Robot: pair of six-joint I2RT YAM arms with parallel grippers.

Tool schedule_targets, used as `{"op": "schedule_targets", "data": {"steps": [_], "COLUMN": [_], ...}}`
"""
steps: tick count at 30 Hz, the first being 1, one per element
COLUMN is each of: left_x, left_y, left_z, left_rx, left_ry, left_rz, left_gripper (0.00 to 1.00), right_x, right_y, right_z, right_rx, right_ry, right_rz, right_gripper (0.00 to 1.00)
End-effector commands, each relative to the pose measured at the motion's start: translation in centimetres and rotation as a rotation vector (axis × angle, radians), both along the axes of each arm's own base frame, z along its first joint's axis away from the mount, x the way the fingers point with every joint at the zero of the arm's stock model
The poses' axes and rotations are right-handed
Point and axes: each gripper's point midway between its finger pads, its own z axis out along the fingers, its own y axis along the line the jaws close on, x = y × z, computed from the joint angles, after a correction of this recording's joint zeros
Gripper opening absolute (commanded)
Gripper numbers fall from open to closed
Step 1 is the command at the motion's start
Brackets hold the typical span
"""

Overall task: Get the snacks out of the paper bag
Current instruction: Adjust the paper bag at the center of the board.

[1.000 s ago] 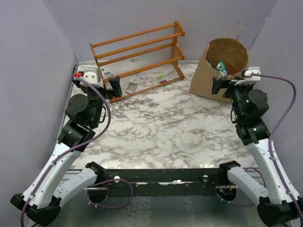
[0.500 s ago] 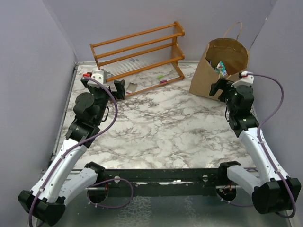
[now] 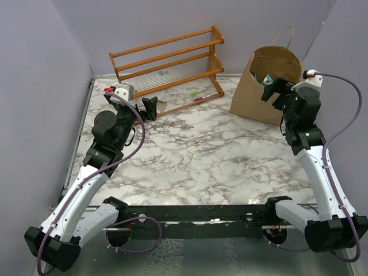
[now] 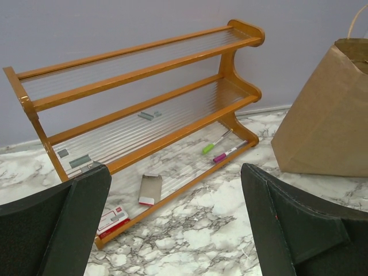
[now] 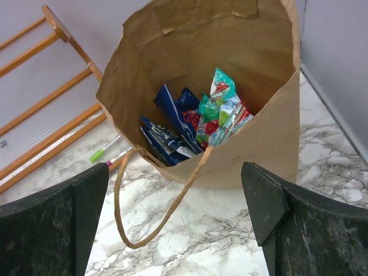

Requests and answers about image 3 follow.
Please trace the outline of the brown paper bag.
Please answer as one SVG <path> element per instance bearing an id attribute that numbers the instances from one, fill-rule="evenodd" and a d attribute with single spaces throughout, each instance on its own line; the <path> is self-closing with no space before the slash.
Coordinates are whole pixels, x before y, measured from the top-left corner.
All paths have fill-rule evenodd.
<path id="1" fill-rule="evenodd" d="M 270 46 L 253 52 L 232 97 L 230 113 L 267 124 L 280 122 L 282 112 L 272 106 L 277 95 L 273 94 L 267 102 L 261 97 L 264 89 L 273 85 L 278 77 L 299 82 L 302 61 L 289 49 L 294 32 L 290 26 L 279 32 Z"/>

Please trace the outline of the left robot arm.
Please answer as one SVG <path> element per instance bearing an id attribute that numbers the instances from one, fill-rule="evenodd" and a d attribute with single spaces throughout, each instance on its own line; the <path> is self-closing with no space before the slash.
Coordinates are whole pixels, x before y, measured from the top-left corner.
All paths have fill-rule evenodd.
<path id="1" fill-rule="evenodd" d="M 31 253 L 37 258 L 39 275 L 50 274 L 43 271 L 43 263 L 50 265 L 52 270 L 69 270 L 81 249 L 94 236 L 110 225 L 120 227 L 127 220 L 126 211 L 112 200 L 103 203 L 86 218 L 82 217 L 115 169 L 138 153 L 144 144 L 141 140 L 128 156 L 124 156 L 122 151 L 132 142 L 129 135 L 135 131 L 135 122 L 142 124 L 143 119 L 138 108 L 121 96 L 111 92 L 104 96 L 116 112 L 98 113 L 94 119 L 94 140 L 75 182 L 49 217 L 39 227 L 29 227 L 24 234 Z"/>

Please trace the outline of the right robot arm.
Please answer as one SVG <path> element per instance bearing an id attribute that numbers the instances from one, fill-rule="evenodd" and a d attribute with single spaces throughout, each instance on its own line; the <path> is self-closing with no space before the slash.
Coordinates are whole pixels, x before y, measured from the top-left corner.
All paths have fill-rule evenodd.
<path id="1" fill-rule="evenodd" d="M 312 213 L 287 196 L 273 197 L 267 200 L 264 218 L 271 225 L 289 222 L 304 234 L 314 252 L 359 248 L 359 240 L 367 232 L 367 217 L 358 215 L 346 198 L 325 137 L 315 124 L 321 84 L 322 76 L 316 73 L 298 84 L 278 77 L 264 88 L 262 101 L 279 95 L 273 107 L 282 112 L 285 139 L 307 174 L 319 211 Z"/>

